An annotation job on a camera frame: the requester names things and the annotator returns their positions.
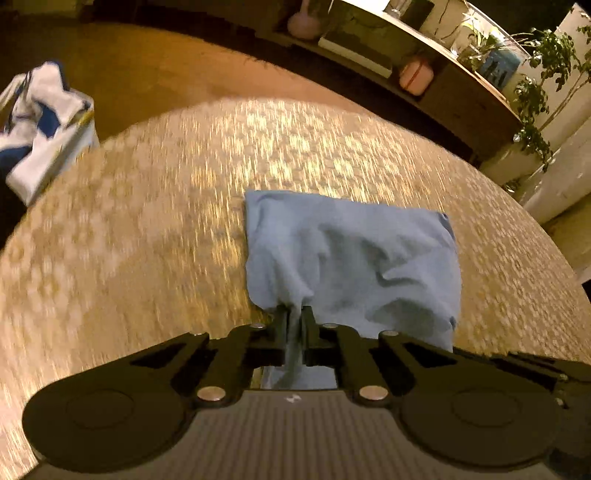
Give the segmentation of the white and blue jersey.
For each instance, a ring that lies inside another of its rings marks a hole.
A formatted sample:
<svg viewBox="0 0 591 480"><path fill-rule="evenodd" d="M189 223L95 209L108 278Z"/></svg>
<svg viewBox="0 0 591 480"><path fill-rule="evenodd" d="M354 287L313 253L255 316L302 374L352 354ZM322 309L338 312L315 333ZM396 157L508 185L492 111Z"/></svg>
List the white and blue jersey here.
<svg viewBox="0 0 591 480"><path fill-rule="evenodd" d="M91 97L68 86L59 63L15 76L1 93L1 185L31 206L52 181L99 144Z"/></svg>

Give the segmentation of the floral lace tablecloth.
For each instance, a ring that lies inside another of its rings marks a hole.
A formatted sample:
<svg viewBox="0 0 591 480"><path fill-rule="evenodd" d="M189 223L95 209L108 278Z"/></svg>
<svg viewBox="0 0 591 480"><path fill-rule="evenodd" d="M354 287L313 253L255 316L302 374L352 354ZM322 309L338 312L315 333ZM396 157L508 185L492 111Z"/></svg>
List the floral lace tablecloth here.
<svg viewBox="0 0 591 480"><path fill-rule="evenodd" d="M45 385L185 332L259 320L245 291L249 190L445 212L459 247L456 344L588 361L590 303L540 225L439 145L374 116L224 100L104 141L61 174L1 254L1 475L30 471L21 416Z"/></svg>

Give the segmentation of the light blue t-shirt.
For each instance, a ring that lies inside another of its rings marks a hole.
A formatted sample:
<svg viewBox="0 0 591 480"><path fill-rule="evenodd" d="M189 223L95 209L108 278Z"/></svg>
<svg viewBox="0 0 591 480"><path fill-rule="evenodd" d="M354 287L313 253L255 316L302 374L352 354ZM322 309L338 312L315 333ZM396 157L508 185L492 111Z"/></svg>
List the light blue t-shirt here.
<svg viewBox="0 0 591 480"><path fill-rule="evenodd" d="M290 309L283 366L263 388L335 388L328 367L304 366L301 312L375 339L399 331L452 350L461 310L458 247L447 214L290 191L245 195L249 299Z"/></svg>

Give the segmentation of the long wooden sideboard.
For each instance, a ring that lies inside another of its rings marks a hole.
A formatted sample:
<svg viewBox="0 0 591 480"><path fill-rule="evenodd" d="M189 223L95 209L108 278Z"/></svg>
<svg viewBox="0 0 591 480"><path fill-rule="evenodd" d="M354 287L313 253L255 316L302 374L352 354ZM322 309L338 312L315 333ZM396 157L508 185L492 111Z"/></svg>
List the long wooden sideboard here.
<svg viewBox="0 0 591 480"><path fill-rule="evenodd" d="M521 127L508 102L481 76L461 65L449 50L367 1L311 1L322 22L314 40L294 38L287 21L302 1L259 1L257 31L295 44L353 69L411 103L461 140L481 160L509 145ZM415 56L429 59L435 78L415 97L399 85L399 74Z"/></svg>

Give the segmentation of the potted green plant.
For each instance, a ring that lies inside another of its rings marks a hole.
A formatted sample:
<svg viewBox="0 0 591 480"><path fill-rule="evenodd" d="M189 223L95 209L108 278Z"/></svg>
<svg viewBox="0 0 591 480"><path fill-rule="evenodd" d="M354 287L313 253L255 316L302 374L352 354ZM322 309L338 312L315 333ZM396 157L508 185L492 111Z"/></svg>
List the potted green plant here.
<svg viewBox="0 0 591 480"><path fill-rule="evenodd" d="M506 51L512 40L529 53L525 65L531 72L520 75L510 101L521 127L506 150L481 165L495 183L519 184L537 169L548 170L557 148L545 131L590 84L590 21L584 20L573 34L532 29L506 39L490 34L479 40L482 55Z"/></svg>

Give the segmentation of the pink box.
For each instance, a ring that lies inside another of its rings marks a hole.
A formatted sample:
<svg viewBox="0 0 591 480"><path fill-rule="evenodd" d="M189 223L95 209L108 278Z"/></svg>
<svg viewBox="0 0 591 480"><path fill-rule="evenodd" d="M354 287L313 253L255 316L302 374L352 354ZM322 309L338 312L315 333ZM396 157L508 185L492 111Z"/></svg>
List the pink box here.
<svg viewBox="0 0 591 480"><path fill-rule="evenodd" d="M401 69L399 74L400 87L409 94L422 96L435 78L435 72L429 59L415 56Z"/></svg>

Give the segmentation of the blue decorated vase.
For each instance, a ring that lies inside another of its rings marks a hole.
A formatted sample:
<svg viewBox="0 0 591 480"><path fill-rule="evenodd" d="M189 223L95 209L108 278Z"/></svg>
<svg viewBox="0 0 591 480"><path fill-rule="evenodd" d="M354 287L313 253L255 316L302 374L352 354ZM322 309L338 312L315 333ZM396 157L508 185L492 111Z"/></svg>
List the blue decorated vase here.
<svg viewBox="0 0 591 480"><path fill-rule="evenodd" d="M501 91L514 76L523 59L508 49L490 52L478 73Z"/></svg>

